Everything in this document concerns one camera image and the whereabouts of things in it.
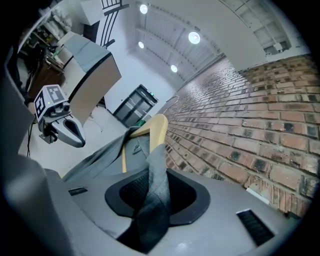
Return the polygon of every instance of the ceiling light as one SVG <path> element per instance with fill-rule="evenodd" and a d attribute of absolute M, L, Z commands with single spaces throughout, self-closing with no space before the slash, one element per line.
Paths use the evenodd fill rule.
<path fill-rule="evenodd" d="M 174 73 L 177 73 L 178 68 L 177 68 L 175 65 L 171 65 L 171 70 L 172 70 Z"/>
<path fill-rule="evenodd" d="M 188 37 L 189 41 L 194 45 L 200 42 L 200 35 L 197 32 L 191 32 Z"/>
<path fill-rule="evenodd" d="M 145 4 L 141 4 L 140 12 L 142 12 L 143 14 L 146 14 L 148 12 L 148 7 Z"/>
<path fill-rule="evenodd" d="M 138 45 L 139 45 L 139 47 L 140 47 L 141 49 L 145 48 L 145 45 L 144 45 L 143 42 L 139 42 Z"/>

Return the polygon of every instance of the gray cloth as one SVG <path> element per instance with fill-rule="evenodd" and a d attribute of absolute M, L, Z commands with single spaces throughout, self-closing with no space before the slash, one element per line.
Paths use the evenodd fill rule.
<path fill-rule="evenodd" d="M 123 136 L 116 138 L 111 141 L 107 145 L 103 146 L 99 150 L 97 150 L 92 155 L 88 156 L 80 163 L 78 163 L 75 167 L 73 167 L 64 177 L 63 180 L 67 181 L 76 181 L 80 179 L 95 179 L 99 176 L 107 176 L 108 175 L 108 167 L 118 159 L 121 159 L 121 150 L 123 144 L 128 139 L 129 135 L 133 133 L 135 130 L 140 127 L 134 126 L 130 127 Z M 120 174 L 122 173 L 122 162 L 121 168 L 113 168 L 113 172 L 110 175 Z"/>
<path fill-rule="evenodd" d="M 166 168 L 165 145 L 151 153 L 148 135 L 129 139 L 139 127 L 102 147 L 80 162 L 63 178 L 64 181 L 98 179 L 122 173 L 122 146 L 125 144 L 127 171 L 149 169 L 148 193 L 130 227 L 118 241 L 142 253 L 148 253 L 166 234 L 170 225 L 171 199 Z"/>
<path fill-rule="evenodd" d="M 73 37 L 64 43 L 64 46 L 73 55 L 76 62 L 86 73 L 98 61 L 110 53 L 107 49 L 79 34 L 74 34 Z"/>
<path fill-rule="evenodd" d="M 161 144 L 146 159 L 149 191 L 134 220 L 143 253 L 148 253 L 160 241 L 170 225 L 171 200 L 165 155 L 165 144 Z"/>

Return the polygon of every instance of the brick wall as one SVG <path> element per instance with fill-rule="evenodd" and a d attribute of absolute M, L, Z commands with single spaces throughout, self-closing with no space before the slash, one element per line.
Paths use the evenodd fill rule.
<path fill-rule="evenodd" d="M 224 58 L 165 113 L 167 166 L 250 187 L 302 216 L 319 184 L 319 93 L 308 55 L 241 73 Z"/>

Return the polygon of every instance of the metal pipe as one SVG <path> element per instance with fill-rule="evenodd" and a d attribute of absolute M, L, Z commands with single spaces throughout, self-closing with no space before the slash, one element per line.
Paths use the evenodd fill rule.
<path fill-rule="evenodd" d="M 177 100 L 176 100 L 176 102 L 175 103 L 173 103 L 170 107 L 167 107 L 166 109 L 165 109 L 165 111 L 163 112 L 163 115 L 166 113 L 166 111 L 168 110 L 168 109 L 170 109 L 174 104 L 176 104 L 178 101 L 179 101 L 179 99 L 180 99 L 180 97 L 179 96 L 173 96 L 173 97 L 171 97 L 170 99 L 168 99 L 165 103 L 167 103 L 168 101 L 171 101 L 173 98 L 178 98 Z"/>

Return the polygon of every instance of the glass door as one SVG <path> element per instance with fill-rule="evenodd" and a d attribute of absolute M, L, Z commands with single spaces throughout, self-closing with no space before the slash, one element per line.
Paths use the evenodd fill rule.
<path fill-rule="evenodd" d="M 150 96 L 142 86 L 139 86 L 113 115 L 126 127 L 131 127 L 148 113 L 155 102 L 157 102 L 157 100 Z"/>

